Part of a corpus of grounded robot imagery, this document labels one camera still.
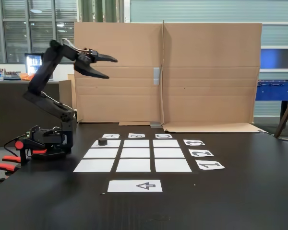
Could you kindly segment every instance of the table surface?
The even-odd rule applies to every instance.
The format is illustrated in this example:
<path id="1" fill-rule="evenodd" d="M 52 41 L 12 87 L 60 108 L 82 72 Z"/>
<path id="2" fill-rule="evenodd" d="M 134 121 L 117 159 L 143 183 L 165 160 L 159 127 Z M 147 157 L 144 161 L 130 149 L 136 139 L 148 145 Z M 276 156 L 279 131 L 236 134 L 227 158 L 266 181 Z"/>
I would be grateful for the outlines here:
<path id="1" fill-rule="evenodd" d="M 115 159 L 110 173 L 73 173 L 97 138 L 127 139 L 128 133 L 153 140 L 164 131 L 80 124 L 67 159 L 30 161 L 0 184 L 0 230 L 288 229 L 287 143 L 263 133 L 172 133 L 192 172 L 115 172 Z M 200 160 L 218 161 L 225 169 L 200 170 L 183 139 L 203 141 L 199 149 L 214 156 Z M 160 180 L 163 192 L 107 193 L 110 180 L 129 179 Z"/>

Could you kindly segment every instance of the cable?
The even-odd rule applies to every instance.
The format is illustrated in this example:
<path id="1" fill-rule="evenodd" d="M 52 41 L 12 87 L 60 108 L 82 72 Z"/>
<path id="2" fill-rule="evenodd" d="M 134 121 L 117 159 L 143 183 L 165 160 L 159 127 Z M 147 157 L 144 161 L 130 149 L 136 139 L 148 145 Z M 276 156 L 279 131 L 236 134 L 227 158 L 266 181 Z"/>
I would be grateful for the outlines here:
<path id="1" fill-rule="evenodd" d="M 66 39 L 66 38 L 62 38 L 62 43 L 64 44 L 64 41 L 67 41 L 68 44 L 75 50 L 77 51 L 82 51 L 82 52 L 88 52 L 89 50 L 88 49 L 78 49 L 77 47 L 75 47 L 71 42 L 70 40 Z"/>
<path id="2" fill-rule="evenodd" d="M 8 144 L 10 144 L 12 141 L 15 141 L 15 140 L 17 140 L 18 138 L 21 138 L 21 137 L 23 137 L 23 136 L 26 136 L 26 134 L 22 134 L 22 135 L 20 135 L 20 136 L 18 136 L 18 137 L 16 137 L 16 138 L 14 138 L 13 140 L 10 140 L 9 142 L 5 143 L 5 144 L 3 145 L 3 148 L 4 148 L 5 150 L 7 150 L 8 152 L 10 152 L 11 154 L 13 154 L 15 157 L 18 157 L 18 155 L 17 155 L 16 153 L 14 153 L 13 151 L 11 151 L 11 150 L 9 150 L 8 148 L 6 148 L 6 146 L 7 146 Z"/>
<path id="3" fill-rule="evenodd" d="M 58 102 L 58 101 L 54 100 L 52 97 L 49 97 L 47 94 L 45 94 L 45 92 L 42 91 L 42 93 L 43 93 L 46 97 L 48 97 L 49 99 L 53 100 L 54 102 L 56 102 L 56 103 L 58 103 L 58 104 L 62 104 L 61 102 Z M 62 105 L 70 108 L 71 110 L 73 110 L 71 107 L 69 107 L 69 106 L 66 105 L 66 104 L 62 104 Z"/>

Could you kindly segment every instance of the window frame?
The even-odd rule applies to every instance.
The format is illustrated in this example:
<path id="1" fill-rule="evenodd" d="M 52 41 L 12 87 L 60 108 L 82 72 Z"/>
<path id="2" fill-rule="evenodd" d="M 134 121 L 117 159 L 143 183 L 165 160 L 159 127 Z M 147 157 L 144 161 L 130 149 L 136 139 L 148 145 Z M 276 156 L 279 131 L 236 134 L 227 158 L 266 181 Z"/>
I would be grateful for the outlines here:
<path id="1" fill-rule="evenodd" d="M 2 53 L 2 60 L 3 63 L 8 64 L 24 64 L 22 62 L 7 62 L 7 52 L 6 52 L 6 41 L 5 41 L 5 32 L 4 32 L 4 22 L 26 22 L 26 37 L 27 37 L 27 47 L 28 53 L 32 53 L 32 40 L 31 40 L 31 28 L 30 23 L 34 22 L 51 22 L 52 23 L 52 34 L 53 39 L 57 40 L 57 23 L 71 23 L 76 22 L 77 18 L 75 19 L 56 19 L 56 9 L 55 9 L 55 0 L 51 0 L 51 18 L 48 19 L 30 19 L 29 16 L 29 1 L 30 0 L 23 0 L 24 1 L 24 18 L 3 18 L 3 0 L 0 0 L 0 38 L 1 38 L 1 53 Z"/>

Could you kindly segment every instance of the blue foosball table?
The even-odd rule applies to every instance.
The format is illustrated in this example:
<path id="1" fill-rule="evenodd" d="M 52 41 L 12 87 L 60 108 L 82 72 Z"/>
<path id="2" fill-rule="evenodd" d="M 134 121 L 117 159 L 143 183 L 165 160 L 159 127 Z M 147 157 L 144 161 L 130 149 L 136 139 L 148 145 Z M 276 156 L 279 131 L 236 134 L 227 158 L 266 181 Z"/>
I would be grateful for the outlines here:
<path id="1" fill-rule="evenodd" d="M 280 119 L 288 107 L 288 80 L 258 80 L 257 101 L 281 101 Z"/>

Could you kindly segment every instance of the wall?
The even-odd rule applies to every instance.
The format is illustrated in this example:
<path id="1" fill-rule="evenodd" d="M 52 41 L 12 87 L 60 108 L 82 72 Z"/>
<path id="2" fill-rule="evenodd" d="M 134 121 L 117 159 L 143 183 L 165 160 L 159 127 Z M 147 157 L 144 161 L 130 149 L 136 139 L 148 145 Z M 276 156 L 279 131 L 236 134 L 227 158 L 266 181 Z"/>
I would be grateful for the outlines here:
<path id="1" fill-rule="evenodd" d="M 6 69 L 6 71 L 21 71 L 25 72 L 25 64 L 0 64 L 0 69 Z M 61 81 L 67 80 L 67 74 L 74 73 L 73 64 L 60 64 L 54 70 L 53 80 Z"/>

